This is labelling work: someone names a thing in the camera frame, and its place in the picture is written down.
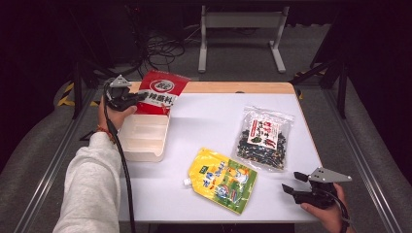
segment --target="white cap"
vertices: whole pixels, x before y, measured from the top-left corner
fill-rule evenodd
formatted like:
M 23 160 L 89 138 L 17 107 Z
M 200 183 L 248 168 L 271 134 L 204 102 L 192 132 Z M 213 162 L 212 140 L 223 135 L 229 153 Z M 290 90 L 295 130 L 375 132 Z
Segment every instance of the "white cap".
M 184 184 L 185 186 L 191 186 L 191 180 L 190 180 L 190 178 L 184 179 L 184 180 L 183 180 L 183 184 Z

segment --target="hand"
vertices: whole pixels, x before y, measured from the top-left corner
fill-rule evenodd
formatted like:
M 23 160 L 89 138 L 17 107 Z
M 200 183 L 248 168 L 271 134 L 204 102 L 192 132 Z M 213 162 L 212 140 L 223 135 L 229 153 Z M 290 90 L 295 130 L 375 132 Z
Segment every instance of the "hand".
M 104 108 L 105 108 L 104 99 L 102 96 L 102 98 L 100 99 L 98 120 L 99 120 L 100 127 L 108 130 L 109 128 L 107 127 L 106 117 L 104 115 Z M 127 116 L 134 114 L 136 110 L 137 110 L 136 106 L 130 106 L 128 109 L 124 110 L 123 112 L 118 112 L 116 110 L 111 109 L 110 107 L 107 107 L 107 115 L 110 121 L 115 125 L 116 129 L 119 130 L 124 123 L 124 119 Z
M 337 197 L 342 201 L 342 203 L 347 207 L 345 200 L 345 193 L 341 185 L 334 183 L 336 188 Z M 308 203 L 300 204 L 300 207 L 305 211 L 309 212 L 313 216 L 317 217 L 324 228 L 330 233 L 339 233 L 342 227 L 342 213 L 337 204 L 327 208 L 326 210 L 319 209 Z M 352 228 L 348 227 L 346 232 L 355 232 Z

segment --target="white tabletop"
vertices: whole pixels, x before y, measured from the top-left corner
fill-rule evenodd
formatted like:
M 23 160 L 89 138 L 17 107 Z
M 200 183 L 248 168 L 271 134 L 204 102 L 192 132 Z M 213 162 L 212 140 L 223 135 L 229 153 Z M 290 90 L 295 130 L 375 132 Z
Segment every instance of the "white tabletop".
M 183 185 L 200 148 L 231 157 L 243 110 L 251 105 L 295 116 L 287 147 L 287 172 L 258 172 L 251 198 L 236 213 Z M 164 158 L 158 163 L 128 162 L 136 221 L 141 222 L 305 222 L 315 218 L 301 210 L 282 183 L 297 190 L 310 184 L 293 172 L 311 174 L 321 161 L 294 94 L 182 93 L 172 107 Z M 120 220 L 129 220 L 127 192 L 121 177 Z

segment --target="box compartment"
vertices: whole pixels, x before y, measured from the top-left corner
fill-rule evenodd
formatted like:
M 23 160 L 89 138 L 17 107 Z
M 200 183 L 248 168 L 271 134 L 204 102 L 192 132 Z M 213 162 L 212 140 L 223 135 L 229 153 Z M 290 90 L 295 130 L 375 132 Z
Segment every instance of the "box compartment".
M 168 126 L 169 116 L 128 116 L 119 133 L 124 157 L 129 161 L 161 161 Z

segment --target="white metal stand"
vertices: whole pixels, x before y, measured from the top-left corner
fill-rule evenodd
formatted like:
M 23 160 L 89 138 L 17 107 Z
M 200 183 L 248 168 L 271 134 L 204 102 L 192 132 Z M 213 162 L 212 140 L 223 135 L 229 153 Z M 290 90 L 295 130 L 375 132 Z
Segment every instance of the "white metal stand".
M 257 27 L 276 28 L 275 40 L 269 42 L 273 57 L 278 67 L 279 73 L 285 73 L 285 65 L 279 53 L 279 43 L 281 41 L 283 29 L 288 17 L 289 7 L 285 7 L 282 12 L 267 13 L 231 13 L 231 12 L 206 12 L 206 7 L 202 6 L 201 16 L 201 45 L 199 55 L 199 73 L 206 72 L 207 40 L 206 28 L 224 27 Z

